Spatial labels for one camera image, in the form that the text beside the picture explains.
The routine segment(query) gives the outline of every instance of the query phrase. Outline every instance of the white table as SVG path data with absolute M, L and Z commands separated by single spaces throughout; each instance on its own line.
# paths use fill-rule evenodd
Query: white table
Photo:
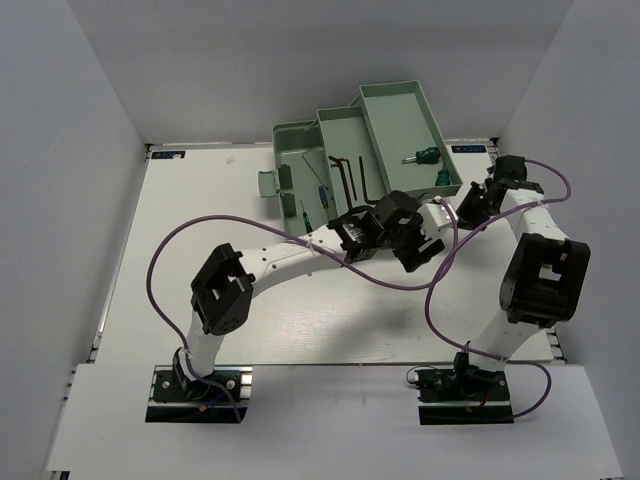
M 420 426 L 400 366 L 259 366 L 241 425 L 144 423 L 152 365 L 79 367 L 48 463 L 73 480 L 562 479 L 621 475 L 584 369 L 551 367 L 513 425 Z M 506 370 L 514 409 L 544 388 Z
M 487 154 L 453 158 L 466 184 L 486 177 Z M 205 214 L 240 215 L 281 226 L 277 205 L 258 195 L 257 172 L 271 170 L 273 165 L 270 145 L 194 149 L 184 159 L 150 160 L 96 363 L 170 362 L 179 341 L 145 294 L 145 273 L 153 251 L 175 226 Z M 454 203 L 466 191 L 461 189 Z M 169 244 L 158 262 L 153 283 L 157 299 L 186 331 L 191 320 L 189 284 L 215 246 L 230 242 L 241 250 L 279 241 L 263 231 L 228 222 L 192 227 Z M 450 246 L 450 237 L 445 243 Z M 515 239 L 503 220 L 461 251 L 439 285 L 432 307 L 446 335 L 465 341 L 491 320 L 514 248 Z M 411 275 L 390 255 L 359 266 L 379 278 L 418 284 L 432 277 L 442 258 Z M 225 339 L 218 363 L 450 362 L 454 349 L 435 338 L 425 323 L 424 296 L 424 292 L 384 289 L 347 271 L 300 278 L 252 303 L 249 320 Z M 545 334 L 532 337 L 515 358 L 551 360 Z

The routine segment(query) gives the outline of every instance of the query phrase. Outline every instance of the white enclosure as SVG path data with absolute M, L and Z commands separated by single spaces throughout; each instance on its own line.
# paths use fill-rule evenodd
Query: white enclosure
M 600 428 L 599 405 L 625 478 L 640 479 L 639 24 L 633 0 L 5 2 L 2 478 L 38 478 L 45 466 L 120 265 L 145 143 L 269 141 L 273 125 L 344 105 L 360 84 L 417 79 L 446 138 L 500 137 L 501 153 L 572 180 L 574 198 L 552 212 L 592 261 L 559 334 L 595 397 L 582 370 L 569 384 L 585 395 L 558 391 L 591 412 L 580 435 Z M 542 178 L 548 194 L 559 191 Z

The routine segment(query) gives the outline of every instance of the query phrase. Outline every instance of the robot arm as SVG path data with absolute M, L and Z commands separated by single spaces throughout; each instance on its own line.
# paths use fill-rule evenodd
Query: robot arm
M 394 191 L 374 208 L 355 208 L 300 238 L 346 263 L 391 249 L 405 270 L 413 272 L 444 250 L 441 237 L 451 225 L 441 205 L 421 205 Z M 194 372 L 206 377 L 214 371 L 225 335 L 245 323 L 253 298 L 296 277 L 339 267 L 326 255 L 291 242 L 243 252 L 234 251 L 229 244 L 218 246 L 191 283 L 193 314 L 187 342 Z M 179 378 L 193 381 L 185 365 L 186 354 L 176 352 L 174 368 Z
M 506 361 L 541 329 L 570 320 L 575 312 L 590 257 L 589 247 L 570 240 L 555 224 L 542 188 L 527 181 L 525 159 L 496 160 L 484 185 L 472 184 L 458 209 L 462 227 L 475 228 L 491 216 L 531 202 L 540 206 L 507 217 L 518 246 L 500 287 L 500 310 L 469 342 L 475 350 L 501 357 L 459 352 L 455 376 L 465 391 L 486 388 Z

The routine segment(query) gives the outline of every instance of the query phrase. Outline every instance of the hex key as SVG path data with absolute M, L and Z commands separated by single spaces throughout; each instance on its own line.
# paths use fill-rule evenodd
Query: hex key
M 353 181 L 353 172 L 351 171 L 351 162 L 348 158 L 336 158 L 329 155 L 329 160 L 333 160 L 334 162 L 344 162 L 347 164 L 347 168 L 349 169 L 349 179 L 351 180 L 351 190 L 353 190 L 353 199 L 358 200 L 358 193 L 356 192 L 356 182 Z
M 360 156 L 360 178 L 362 179 L 362 195 L 364 196 L 364 203 L 367 205 L 376 205 L 378 200 L 371 200 L 367 195 L 367 180 L 364 176 L 364 160 Z
M 353 203 L 351 202 L 351 195 L 349 194 L 349 185 L 347 185 L 347 175 L 344 173 L 344 167 L 342 166 L 340 160 L 335 157 L 329 156 L 329 160 L 335 163 L 338 166 L 338 170 L 340 170 L 342 186 L 344 188 L 345 197 L 347 198 L 347 207 L 349 207 L 349 210 L 351 210 L 353 208 Z

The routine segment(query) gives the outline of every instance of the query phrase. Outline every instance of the purple cable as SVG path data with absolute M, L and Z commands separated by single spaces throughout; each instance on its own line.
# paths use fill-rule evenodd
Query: purple cable
M 542 163 L 542 162 L 539 162 L 537 160 L 528 160 L 527 159 L 526 161 L 528 163 L 532 163 L 534 165 L 538 165 L 538 166 L 540 166 L 542 168 L 546 168 L 547 170 L 550 170 L 551 172 L 555 173 L 558 177 L 560 177 L 560 179 L 562 180 L 562 182 L 565 185 L 566 194 L 564 195 L 564 197 L 550 198 L 548 200 L 542 200 L 540 203 L 545 204 L 545 205 L 552 204 L 552 203 L 560 203 L 560 202 L 564 202 L 564 201 L 568 200 L 571 197 L 571 193 L 572 193 L 571 184 L 569 183 L 569 179 L 562 172 L 560 172 L 559 170 L 557 170 L 556 168 L 554 168 L 554 167 L 552 167 L 550 165 L 547 165 L 546 163 Z M 444 277 L 444 274 L 446 273 L 446 271 L 448 271 L 448 269 L 451 268 L 451 264 L 453 263 L 453 261 L 455 259 L 456 253 L 462 247 L 464 247 L 464 245 L 469 240 L 471 240 L 478 233 L 482 232 L 489 225 L 497 222 L 501 218 L 508 217 L 509 215 L 511 215 L 513 213 L 519 212 L 520 210 L 537 207 L 537 206 L 539 206 L 540 203 L 538 203 L 538 202 L 525 203 L 523 205 L 519 205 L 519 206 L 514 207 L 514 208 L 512 208 L 510 210 L 507 210 L 506 212 L 501 212 L 498 215 L 495 215 L 494 217 L 490 218 L 489 220 L 487 220 L 486 222 L 482 223 L 481 225 L 476 227 L 474 230 L 472 230 L 466 237 L 464 237 L 462 239 L 462 241 L 456 242 L 457 244 L 447 254 L 445 259 L 442 261 L 442 263 L 440 264 L 440 266 L 436 270 L 436 273 L 434 275 L 434 279 L 432 281 L 433 285 L 427 291 L 427 298 L 425 299 L 425 305 L 424 305 L 424 310 L 425 310 L 424 313 L 425 313 L 425 317 L 427 319 L 427 325 L 429 325 L 429 328 L 431 329 L 431 331 L 440 340 L 442 340 L 442 341 L 444 341 L 444 342 L 448 343 L 449 345 L 452 345 L 452 346 L 454 346 L 456 348 L 459 348 L 462 351 L 468 352 L 468 353 L 474 353 L 476 355 L 481 355 L 483 357 L 492 358 L 494 360 L 504 360 L 499 355 L 494 355 L 492 353 L 483 352 L 481 350 L 477 350 L 475 348 L 471 348 L 468 345 L 464 345 L 462 343 L 458 343 L 458 342 L 456 342 L 454 340 L 451 340 L 449 337 L 447 337 L 442 332 L 440 332 L 436 328 L 436 326 L 434 325 L 433 320 L 431 318 L 431 312 L 430 312 L 431 299 L 433 297 L 433 292 L 435 290 L 435 286 L 438 284 L 438 282 L 440 282 L 440 280 L 442 280 L 442 278 Z M 552 378 L 551 378 L 551 373 L 549 373 L 549 370 L 547 370 L 542 364 L 540 364 L 538 362 L 533 362 L 533 361 L 528 361 L 528 360 L 507 360 L 507 363 L 510 363 L 510 364 L 513 364 L 513 365 L 531 365 L 533 367 L 536 367 L 536 368 L 539 368 L 540 370 L 542 370 L 543 373 L 545 374 L 545 376 L 547 377 L 547 386 L 545 388 L 544 393 L 540 397 L 540 399 L 538 399 L 538 401 L 536 403 L 534 403 L 531 407 L 527 408 L 526 410 L 523 410 L 522 412 L 516 413 L 516 414 L 512 415 L 511 417 L 509 417 L 509 418 L 512 418 L 512 419 L 516 419 L 516 418 L 520 418 L 520 417 L 524 417 L 525 415 L 528 415 L 529 413 L 533 412 L 538 407 L 540 407 L 540 405 L 542 405 L 544 403 L 544 401 L 549 396 L 549 393 L 551 392 Z
M 447 210 L 447 213 L 449 214 L 450 218 L 454 218 L 453 215 L 453 210 L 451 209 L 451 207 L 443 200 L 441 201 L 441 204 L 444 206 L 444 208 Z M 175 237 L 178 233 L 180 233 L 181 231 L 185 230 L 186 228 L 189 228 L 193 225 L 196 225 L 198 223 L 203 223 L 203 222 L 208 222 L 211 220 L 227 220 L 227 221 L 231 221 L 231 222 L 238 222 L 238 223 L 244 223 L 245 225 L 251 225 L 252 227 L 256 227 L 256 228 L 260 228 L 261 230 L 266 230 L 267 232 L 271 232 L 274 233 L 276 235 L 280 235 L 283 238 L 286 238 L 287 240 L 296 243 L 300 246 L 303 247 L 308 247 L 307 242 L 305 240 L 300 239 L 299 237 L 296 237 L 295 235 L 291 235 L 289 233 L 283 232 L 282 230 L 278 230 L 277 228 L 273 228 L 270 227 L 268 225 L 265 225 L 263 223 L 260 222 L 256 222 L 255 220 L 250 220 L 248 218 L 242 218 L 242 217 L 236 217 L 233 215 L 205 215 L 203 217 L 197 217 L 197 218 L 193 218 L 187 222 L 184 222 L 181 225 L 178 225 L 176 228 L 174 228 L 171 232 L 169 232 L 169 234 L 160 242 L 160 245 L 158 245 L 158 248 L 156 248 L 156 251 L 153 253 L 153 256 L 151 257 L 151 261 L 149 262 L 149 267 L 147 269 L 147 277 L 146 277 L 146 290 L 147 290 L 147 297 L 149 298 L 149 302 L 151 303 L 151 306 L 153 307 L 153 309 L 156 311 L 156 313 L 160 316 L 160 318 L 162 318 L 162 320 L 165 321 L 165 323 L 167 325 L 169 325 L 169 327 L 171 327 L 171 329 L 176 332 L 176 334 L 178 335 L 178 337 L 180 337 L 180 341 L 182 342 L 182 346 L 185 352 L 189 351 L 189 344 L 187 342 L 187 338 L 184 336 L 184 333 L 182 333 L 182 330 L 180 330 L 180 327 L 178 327 L 169 317 L 168 315 L 164 312 L 164 310 L 162 310 L 162 308 L 160 308 L 160 305 L 158 304 L 158 302 L 156 301 L 156 298 L 153 294 L 153 290 L 151 288 L 151 279 L 153 278 L 153 272 L 155 270 L 156 264 L 158 263 L 158 258 L 160 257 L 160 254 L 162 253 L 162 251 L 164 250 L 164 248 L 167 246 L 167 244 L 171 241 L 171 239 L 173 237 Z M 458 226 L 455 224 L 455 222 L 452 222 L 454 227 L 453 227 L 453 246 L 455 247 L 458 243 Z M 342 265 L 343 267 L 351 270 L 353 273 L 361 276 L 362 278 L 375 283 L 376 285 L 380 285 L 382 287 L 386 287 L 386 288 L 393 288 L 396 290 L 404 290 L 404 291 L 415 291 L 415 290 L 423 290 L 425 288 L 429 288 L 431 286 L 431 284 L 433 283 L 433 281 L 437 278 L 434 277 L 434 280 L 432 280 L 431 282 L 428 282 L 424 285 L 415 285 L 415 286 L 403 286 L 403 285 L 395 285 L 393 283 L 389 283 L 389 282 L 385 282 L 383 280 L 378 280 L 377 278 L 374 278 L 370 275 L 367 275 L 366 273 L 358 270 L 357 268 L 355 268 L 353 265 L 348 264 L 345 260 L 343 260 L 342 258 L 340 258 L 338 255 L 334 254 L 333 252 L 319 247 L 318 245 L 315 244 L 311 244 L 310 245 L 311 248 L 313 248 L 315 251 L 326 255 L 327 257 L 331 258 L 332 260 L 336 261 L 337 263 L 339 263 L 340 265 Z M 443 270 L 443 272 L 441 273 L 441 275 L 446 275 L 446 273 L 449 271 L 450 265 L 449 267 L 447 267 L 446 269 Z M 224 385 L 222 385 L 221 383 L 215 382 L 213 380 L 209 380 L 206 379 L 204 377 L 201 377 L 200 375 L 198 375 L 194 369 L 193 369 L 193 365 L 191 364 L 191 359 L 189 358 L 188 353 L 185 353 L 185 359 L 186 359 L 186 367 L 187 370 L 189 371 L 189 373 L 198 381 L 204 383 L 205 385 L 209 385 L 211 387 L 215 387 L 218 390 L 220 390 L 222 393 L 225 394 L 225 396 L 229 399 L 229 401 L 231 402 L 231 405 L 233 406 L 234 412 L 236 414 L 236 419 L 238 420 L 238 423 L 240 423 L 242 421 L 242 417 L 240 416 L 240 411 L 238 410 L 238 406 L 236 404 L 236 402 L 233 399 L 233 396 L 231 395 L 231 392 L 229 392 L 229 390 L 227 388 L 225 388 Z
M 549 199 L 549 200 L 543 200 L 541 203 L 544 204 L 551 204 L 551 203 L 558 203 L 558 202 L 564 202 L 565 200 L 567 200 L 570 196 L 571 196 L 571 185 L 569 184 L 568 179 L 564 176 L 564 174 L 562 174 L 559 170 L 556 170 L 554 167 L 551 167 L 545 163 L 539 162 L 537 160 L 527 160 L 527 162 L 541 166 L 543 168 L 546 168 L 550 171 L 552 171 L 553 173 L 555 173 L 556 175 L 558 175 L 562 181 L 565 184 L 565 187 L 567 189 L 567 193 L 564 197 L 562 198 L 556 198 L 556 199 Z M 440 202 L 440 204 L 445 208 L 445 210 L 447 211 L 447 213 L 449 214 L 450 218 L 454 218 L 454 212 L 451 209 L 451 207 L 449 206 L 449 204 L 447 202 L 445 202 L 444 200 L 442 200 Z M 255 220 L 250 220 L 248 218 L 242 218 L 242 217 L 236 217 L 233 215 L 205 215 L 202 217 L 197 217 L 197 218 L 193 218 L 181 225 L 178 225 L 176 228 L 174 228 L 161 242 L 160 245 L 158 245 L 158 248 L 156 249 L 156 251 L 154 252 L 153 256 L 151 257 L 151 261 L 149 262 L 149 268 L 147 269 L 147 276 L 146 276 L 146 290 L 147 290 L 147 297 L 149 298 L 149 302 L 151 303 L 151 306 L 153 307 L 153 309 L 156 311 L 156 313 L 160 316 L 160 318 L 162 318 L 165 323 L 167 325 L 169 325 L 169 327 L 171 327 L 173 329 L 173 331 L 178 335 L 178 337 L 180 337 L 180 340 L 182 342 L 183 345 L 183 349 L 185 350 L 185 352 L 189 351 L 189 345 L 187 343 L 187 339 L 184 336 L 184 334 L 182 333 L 182 331 L 180 330 L 180 328 L 167 316 L 166 313 L 164 313 L 164 311 L 162 310 L 162 308 L 160 308 L 160 305 L 158 305 L 158 302 L 155 299 L 155 296 L 153 294 L 153 291 L 151 289 L 151 280 L 153 278 L 153 271 L 155 269 L 155 266 L 158 262 L 158 258 L 160 257 L 160 254 L 162 253 L 162 251 L 164 250 L 164 248 L 167 246 L 167 244 L 169 243 L 169 241 L 171 241 L 171 239 L 173 237 L 175 237 L 178 233 L 180 233 L 182 230 L 185 230 L 188 227 L 191 227 L 193 225 L 196 225 L 198 223 L 203 223 L 203 222 L 207 222 L 207 221 L 211 221 L 211 220 L 227 220 L 227 221 L 232 221 L 232 222 L 238 222 L 238 223 L 244 223 L 245 225 L 250 225 L 256 228 L 259 228 L 261 230 L 265 230 L 267 232 L 279 235 L 293 243 L 296 243 L 300 246 L 303 247 L 310 247 L 313 250 L 317 251 L 318 253 L 321 253 L 323 255 L 326 255 L 327 257 L 331 258 L 332 260 L 334 260 L 335 262 L 339 263 L 340 265 L 342 265 L 343 267 L 347 268 L 348 270 L 352 271 L 353 273 L 355 273 L 356 275 L 359 275 L 360 277 L 364 278 L 365 280 L 368 280 L 369 282 L 372 282 L 376 285 L 380 285 L 382 287 L 385 288 L 391 288 L 394 290 L 402 290 L 402 291 L 417 291 L 417 290 L 424 290 L 424 289 L 429 289 L 427 292 L 427 298 L 425 300 L 425 316 L 426 316 L 426 320 L 427 320 L 427 325 L 429 326 L 429 328 L 431 328 L 431 330 L 433 331 L 433 333 L 440 338 L 441 340 L 443 340 L 444 342 L 453 345 L 457 348 L 460 348 L 466 352 L 470 352 L 470 353 L 475 353 L 478 355 L 482 355 L 485 357 L 489 357 L 489 358 L 494 358 L 497 360 L 502 360 L 502 358 L 500 358 L 497 355 L 493 355 L 490 354 L 488 352 L 482 352 L 479 350 L 475 350 L 472 348 L 467 347 L 466 345 L 462 345 L 460 343 L 457 343 L 451 339 L 449 339 L 448 337 L 446 337 L 444 334 L 442 334 L 440 331 L 438 331 L 438 329 L 435 327 L 435 325 L 433 324 L 433 321 L 430 317 L 430 312 L 429 312 L 429 307 L 431 304 L 431 298 L 433 296 L 433 288 L 435 287 L 435 285 L 440 282 L 444 276 L 449 272 L 449 269 L 451 268 L 451 266 L 453 265 L 453 261 L 455 259 L 455 255 L 456 253 L 471 239 L 473 238 L 475 235 L 477 235 L 479 232 L 481 232 L 482 230 L 484 230 L 487 226 L 491 225 L 492 223 L 496 222 L 497 220 L 504 218 L 508 215 L 511 215 L 512 213 L 515 213 L 517 211 L 523 210 L 525 208 L 532 208 L 537 206 L 538 203 L 537 202 L 531 202 L 528 204 L 524 204 L 524 205 L 520 205 L 518 207 L 515 207 L 507 212 L 503 212 L 500 213 L 499 215 L 494 216 L 493 218 L 487 220 L 486 222 L 484 222 L 482 225 L 480 225 L 479 227 L 477 227 L 475 230 L 473 230 L 471 233 L 469 233 L 469 235 L 467 235 L 464 239 L 462 239 L 462 241 L 458 241 L 459 240 L 459 231 L 458 231 L 458 225 L 455 221 L 452 222 L 453 225 L 453 248 L 451 249 L 451 251 L 449 252 L 449 254 L 445 257 L 445 259 L 442 261 L 442 263 L 440 264 L 440 266 L 438 267 L 438 269 L 436 270 L 436 273 L 433 277 L 433 279 L 430 282 L 427 282 L 423 285 L 412 285 L 412 286 L 405 286 L 405 285 L 396 285 L 393 283 L 389 283 L 389 282 L 385 282 L 383 280 L 379 280 L 377 278 L 374 278 L 364 272 L 362 272 L 361 270 L 355 268 L 353 265 L 348 264 L 345 260 L 343 260 L 342 258 L 340 258 L 338 255 L 334 254 L 333 252 L 319 247 L 318 245 L 315 244 L 311 244 L 311 245 L 307 245 L 307 242 L 300 239 L 299 237 L 296 237 L 295 235 L 291 235 L 289 233 L 283 232 L 282 230 L 279 230 L 277 228 L 273 228 L 270 227 L 268 225 L 262 224 L 260 222 L 256 222 Z M 231 405 L 233 406 L 236 418 L 238 420 L 238 423 L 241 422 L 242 417 L 240 416 L 240 411 L 238 410 L 238 406 L 236 404 L 236 402 L 233 399 L 233 396 L 231 395 L 231 393 L 229 392 L 229 390 L 227 390 L 227 388 L 218 383 L 215 382 L 213 380 L 208 380 L 204 377 L 201 377 L 200 375 L 198 375 L 194 370 L 193 370 L 193 366 L 191 365 L 191 360 L 189 358 L 188 353 L 185 354 L 185 359 L 186 359 L 186 366 L 187 366 L 187 370 L 189 371 L 189 373 L 196 378 L 198 381 L 215 387 L 218 390 L 220 390 L 222 393 L 225 394 L 225 396 L 229 399 L 229 402 L 231 403 Z M 518 417 L 522 417 L 524 415 L 527 415 L 528 413 L 531 413 L 532 411 L 534 411 L 535 409 L 537 409 L 547 398 L 547 396 L 549 395 L 549 392 L 551 391 L 551 374 L 549 373 L 549 371 L 542 366 L 539 363 L 536 362 L 530 362 L 530 361 L 525 361 L 525 360 L 520 360 L 520 361 L 509 361 L 509 363 L 512 364 L 520 364 L 520 365 L 532 365 L 534 367 L 540 368 L 545 375 L 547 376 L 547 388 L 544 392 L 544 394 L 542 395 L 542 397 L 540 398 L 540 400 L 538 400 L 532 407 L 528 408 L 527 410 L 524 410 L 523 412 L 520 412 L 518 414 L 515 414 L 512 416 L 512 418 L 518 418 Z

